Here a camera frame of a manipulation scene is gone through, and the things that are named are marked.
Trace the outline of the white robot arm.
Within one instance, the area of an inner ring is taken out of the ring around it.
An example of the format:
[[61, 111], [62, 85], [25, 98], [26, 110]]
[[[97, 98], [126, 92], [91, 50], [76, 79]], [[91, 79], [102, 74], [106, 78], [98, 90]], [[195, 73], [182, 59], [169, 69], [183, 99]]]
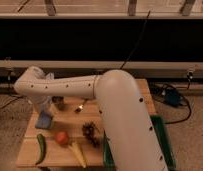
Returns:
[[141, 90], [134, 77], [123, 70], [102, 75], [48, 79], [42, 69], [29, 67], [14, 84], [39, 112], [52, 96], [94, 99], [116, 171], [168, 171]]

